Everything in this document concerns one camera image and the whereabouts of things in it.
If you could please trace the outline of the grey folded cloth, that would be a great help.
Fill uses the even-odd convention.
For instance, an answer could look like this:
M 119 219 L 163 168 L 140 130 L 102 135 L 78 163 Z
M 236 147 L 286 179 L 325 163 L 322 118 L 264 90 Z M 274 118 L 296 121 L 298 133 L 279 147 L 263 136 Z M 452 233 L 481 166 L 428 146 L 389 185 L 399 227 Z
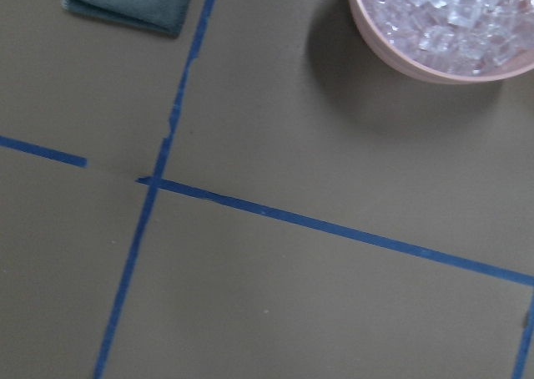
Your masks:
M 65 10 L 134 28 L 179 36 L 190 0 L 62 0 Z

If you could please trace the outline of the pink bowl with ice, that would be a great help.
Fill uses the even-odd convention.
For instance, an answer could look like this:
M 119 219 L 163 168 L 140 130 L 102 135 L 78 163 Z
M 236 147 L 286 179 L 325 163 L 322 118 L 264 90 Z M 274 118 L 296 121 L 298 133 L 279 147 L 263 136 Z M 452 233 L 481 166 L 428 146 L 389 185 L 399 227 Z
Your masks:
M 533 0 L 349 0 L 372 52 L 420 81 L 490 83 L 533 70 Z

